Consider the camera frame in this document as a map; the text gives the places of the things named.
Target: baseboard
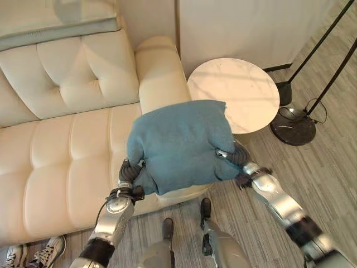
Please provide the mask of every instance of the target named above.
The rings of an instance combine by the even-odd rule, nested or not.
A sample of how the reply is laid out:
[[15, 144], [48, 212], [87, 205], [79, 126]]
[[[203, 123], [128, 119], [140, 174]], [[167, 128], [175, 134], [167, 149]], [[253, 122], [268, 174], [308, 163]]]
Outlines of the baseboard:
[[290, 68], [291, 65], [292, 65], [292, 63], [288, 63], [288, 64], [279, 65], [279, 66], [273, 66], [273, 67], [265, 68], [263, 70], [266, 73], [269, 73], [270, 71], [277, 71], [277, 70]]

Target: sofa armrest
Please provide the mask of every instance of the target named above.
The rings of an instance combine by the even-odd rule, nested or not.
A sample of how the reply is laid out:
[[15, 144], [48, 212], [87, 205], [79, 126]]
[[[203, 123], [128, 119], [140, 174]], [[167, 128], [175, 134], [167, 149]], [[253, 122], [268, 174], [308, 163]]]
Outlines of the sofa armrest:
[[191, 100], [176, 47], [169, 37], [143, 41], [135, 52], [143, 114]]

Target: robot leg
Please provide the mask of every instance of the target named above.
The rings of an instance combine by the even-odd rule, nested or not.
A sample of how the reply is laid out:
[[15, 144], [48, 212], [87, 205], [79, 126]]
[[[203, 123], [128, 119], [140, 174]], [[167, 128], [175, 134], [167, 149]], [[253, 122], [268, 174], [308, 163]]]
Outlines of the robot leg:
[[205, 198], [201, 202], [201, 228], [205, 232], [203, 254], [212, 256], [218, 268], [252, 268], [237, 241], [230, 234], [222, 232], [210, 217], [211, 200]]
[[175, 257], [172, 251], [173, 220], [167, 218], [162, 224], [161, 242], [151, 245], [140, 258], [138, 268], [175, 268]]

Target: lamp base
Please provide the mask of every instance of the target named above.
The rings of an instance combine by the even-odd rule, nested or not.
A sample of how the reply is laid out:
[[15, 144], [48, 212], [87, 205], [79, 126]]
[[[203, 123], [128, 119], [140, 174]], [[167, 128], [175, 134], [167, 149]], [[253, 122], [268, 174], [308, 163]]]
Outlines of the lamp base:
[[286, 106], [292, 101], [291, 83], [288, 81], [275, 84], [279, 91], [280, 106]]
[[292, 108], [287, 109], [290, 110], [290, 114], [278, 113], [270, 123], [274, 135], [282, 142], [294, 146], [311, 142], [316, 135], [315, 122], [303, 111], [296, 113]]

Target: white wall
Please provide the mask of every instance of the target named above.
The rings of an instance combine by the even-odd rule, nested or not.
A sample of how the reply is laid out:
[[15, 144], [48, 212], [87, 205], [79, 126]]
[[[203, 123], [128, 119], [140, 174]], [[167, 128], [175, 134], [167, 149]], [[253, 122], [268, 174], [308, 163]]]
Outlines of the white wall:
[[[175, 40], [174, 0], [120, 0], [132, 43]], [[232, 57], [261, 68], [291, 63], [338, 0], [178, 0], [186, 76], [203, 62]]]
[[120, 11], [133, 47], [154, 35], [169, 36], [176, 43], [174, 0], [120, 0]]

